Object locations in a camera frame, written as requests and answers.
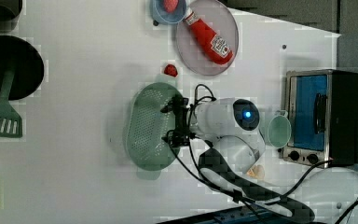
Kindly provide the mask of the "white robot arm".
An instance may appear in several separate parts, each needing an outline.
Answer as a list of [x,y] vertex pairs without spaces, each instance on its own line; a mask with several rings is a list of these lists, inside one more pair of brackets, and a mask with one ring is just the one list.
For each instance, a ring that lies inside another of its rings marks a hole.
[[278,206],[283,210],[282,216],[292,222],[309,224],[315,219],[308,205],[243,176],[266,149],[260,132],[260,111],[253,102],[235,98],[217,100],[212,96],[193,105],[187,102],[175,95],[160,109],[163,114],[174,115],[174,128],[166,132],[163,140],[171,149],[188,147],[194,138],[209,146],[193,159],[201,183],[236,203],[263,208]]

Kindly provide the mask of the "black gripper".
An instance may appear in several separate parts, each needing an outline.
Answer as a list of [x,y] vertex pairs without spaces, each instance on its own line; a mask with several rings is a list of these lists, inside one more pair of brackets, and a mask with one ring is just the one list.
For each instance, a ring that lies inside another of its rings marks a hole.
[[190,145],[190,123],[194,108],[186,108],[188,99],[174,95],[173,98],[160,109],[161,113],[173,112],[175,115],[175,130],[169,130],[161,139],[170,147],[188,147]]

